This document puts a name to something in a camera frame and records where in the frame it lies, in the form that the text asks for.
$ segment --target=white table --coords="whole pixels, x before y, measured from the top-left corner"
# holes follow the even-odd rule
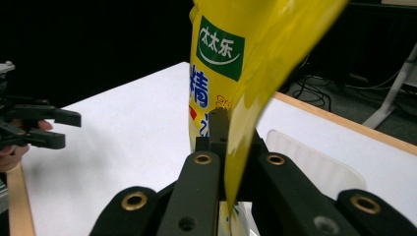
[[[159,191],[175,181],[190,153],[188,73],[180,63],[65,107],[83,116],[82,128],[54,124],[67,146],[32,147],[22,164],[25,177],[20,167],[8,173],[12,235],[33,227],[42,236],[88,235],[121,190]],[[276,98],[258,125],[261,137],[277,129],[350,165],[369,191],[417,224],[417,147],[283,94]]]

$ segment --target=finger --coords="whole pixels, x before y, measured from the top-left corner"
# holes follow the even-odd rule
[[[39,127],[40,130],[52,130],[53,129],[51,123],[45,120],[38,121],[37,126]]]
[[[15,148],[16,148],[16,146],[4,147],[2,150],[0,150],[0,155],[11,154],[13,151],[15,151]]]
[[[16,147],[11,154],[0,156],[0,172],[15,168],[22,160],[22,156],[29,151],[29,146]]]

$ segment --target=cable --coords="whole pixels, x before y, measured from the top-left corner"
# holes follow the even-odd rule
[[[346,85],[348,88],[353,88],[353,89],[390,89],[390,87],[387,88],[380,88],[381,86],[385,85],[386,83],[388,83],[389,81],[391,81],[392,79],[394,79],[399,73],[399,70],[393,74],[388,80],[384,81],[383,83],[377,85],[377,86],[373,86],[373,87],[354,87],[354,86],[350,86],[350,85]]]
[[[302,100],[304,102],[308,102],[308,103],[313,103],[313,102],[318,102],[320,101],[320,104],[316,104],[316,106],[325,106],[326,105],[326,100],[325,98],[328,100],[328,111],[331,112],[331,97],[327,94],[325,94],[324,92],[320,91],[318,88],[316,87],[324,87],[324,86],[328,86],[329,83],[324,84],[324,85],[312,85],[312,84],[307,84],[307,82],[311,79],[319,79],[319,80],[324,80],[324,78],[321,77],[316,77],[316,76],[311,76],[311,75],[307,75],[302,77],[303,82],[299,83],[299,82],[295,82],[296,85],[298,85],[300,87],[300,89],[297,89],[295,91],[292,92],[292,96],[294,98],[297,98],[299,100]],[[315,99],[302,99],[300,98],[300,96],[303,93],[309,93],[312,94],[313,96],[315,96]]]

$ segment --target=yellow snack bag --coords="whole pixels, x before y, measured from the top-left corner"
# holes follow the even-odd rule
[[[261,112],[293,68],[329,29],[347,0],[194,3],[190,12],[191,146],[194,148],[195,137],[208,135],[209,112],[216,107],[227,108],[230,127],[224,185],[228,211],[233,212]]]

